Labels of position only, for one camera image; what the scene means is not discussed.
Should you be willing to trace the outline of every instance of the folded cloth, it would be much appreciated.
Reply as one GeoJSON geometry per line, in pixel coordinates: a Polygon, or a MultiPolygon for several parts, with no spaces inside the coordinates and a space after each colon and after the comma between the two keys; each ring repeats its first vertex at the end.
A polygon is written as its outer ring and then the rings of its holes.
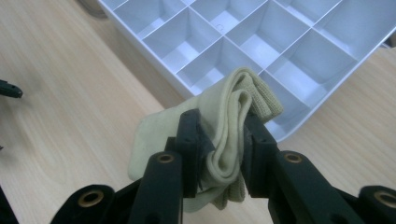
{"type": "Polygon", "coordinates": [[[180,115],[195,108],[201,112],[201,124],[215,150],[205,158],[203,189],[195,198],[184,199],[184,211],[194,212],[208,203],[223,209],[227,201],[242,202],[245,185],[240,165],[245,117],[251,111],[265,123],[283,110],[268,86],[248,68],[237,69],[176,107],[145,117],[134,137],[129,177],[136,180],[143,176],[149,157],[164,150],[168,137],[176,136],[180,115]]]}

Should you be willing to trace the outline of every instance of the wooden table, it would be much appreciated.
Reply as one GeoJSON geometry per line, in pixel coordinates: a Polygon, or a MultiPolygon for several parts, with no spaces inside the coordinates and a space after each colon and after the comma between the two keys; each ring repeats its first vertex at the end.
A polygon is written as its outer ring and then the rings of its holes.
{"type": "MultiPolygon", "coordinates": [[[[136,126],[183,99],[109,20],[76,1],[1,1],[0,184],[20,223],[49,223],[77,189],[131,181],[136,126]]],[[[396,49],[378,49],[294,135],[279,144],[305,154],[337,188],[396,189],[396,49]]],[[[209,205],[185,223],[271,223],[267,201],[224,211],[209,205]]]]}

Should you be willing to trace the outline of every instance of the compartment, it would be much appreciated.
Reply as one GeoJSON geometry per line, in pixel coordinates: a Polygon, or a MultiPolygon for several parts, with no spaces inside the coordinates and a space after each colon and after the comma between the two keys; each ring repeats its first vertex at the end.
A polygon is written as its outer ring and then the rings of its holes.
{"type": "Polygon", "coordinates": [[[127,1],[128,0],[103,0],[102,5],[106,5],[110,10],[115,10],[117,7],[121,6],[127,1]]]}
{"type": "Polygon", "coordinates": [[[197,95],[242,66],[256,73],[261,71],[238,47],[222,38],[184,67],[177,76],[197,95]]]}
{"type": "Polygon", "coordinates": [[[312,26],[340,0],[277,0],[277,2],[291,14],[312,26]]]}
{"type": "Polygon", "coordinates": [[[227,36],[263,68],[309,29],[274,2],[265,3],[227,36]]]}
{"type": "Polygon", "coordinates": [[[143,41],[175,74],[219,37],[214,28],[186,8],[143,41]]]}
{"type": "Polygon", "coordinates": [[[343,0],[315,29],[361,60],[395,27],[396,1],[343,0]]]}
{"type": "Polygon", "coordinates": [[[259,76],[268,84],[284,107],[284,111],[279,116],[265,124],[273,137],[280,141],[296,128],[301,118],[309,113],[310,108],[284,86],[279,84],[268,72],[263,71],[259,76]]]}
{"type": "Polygon", "coordinates": [[[143,38],[184,7],[180,0],[129,0],[114,12],[139,38],[143,38]]]}
{"type": "Polygon", "coordinates": [[[197,0],[191,6],[225,34],[263,2],[265,0],[197,0]]]}
{"type": "Polygon", "coordinates": [[[314,106],[354,65],[353,58],[309,31],[267,71],[300,100],[314,106]]]}

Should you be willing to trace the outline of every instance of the white plastic organizer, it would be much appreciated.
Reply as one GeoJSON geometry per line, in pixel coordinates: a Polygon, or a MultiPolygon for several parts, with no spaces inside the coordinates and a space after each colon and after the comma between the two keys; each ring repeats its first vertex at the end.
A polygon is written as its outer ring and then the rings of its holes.
{"type": "Polygon", "coordinates": [[[285,107],[265,126],[300,127],[393,32],[396,0],[99,0],[185,97],[241,66],[285,107]]]}

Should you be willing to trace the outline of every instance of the beige sock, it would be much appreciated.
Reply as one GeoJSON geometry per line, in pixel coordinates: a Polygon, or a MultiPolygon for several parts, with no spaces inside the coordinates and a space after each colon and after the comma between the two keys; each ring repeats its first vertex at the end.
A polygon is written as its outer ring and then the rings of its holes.
{"type": "Polygon", "coordinates": [[[215,150],[205,159],[201,179],[204,189],[196,198],[184,200],[184,210],[197,211],[208,203],[222,209],[229,200],[242,202],[245,185],[240,165],[247,112],[255,113],[265,123],[283,110],[268,86],[248,68],[237,69],[181,105],[144,118],[134,137],[129,177],[136,180],[143,176],[149,157],[164,150],[168,137],[176,136],[180,115],[195,108],[201,112],[202,126],[215,150]]]}

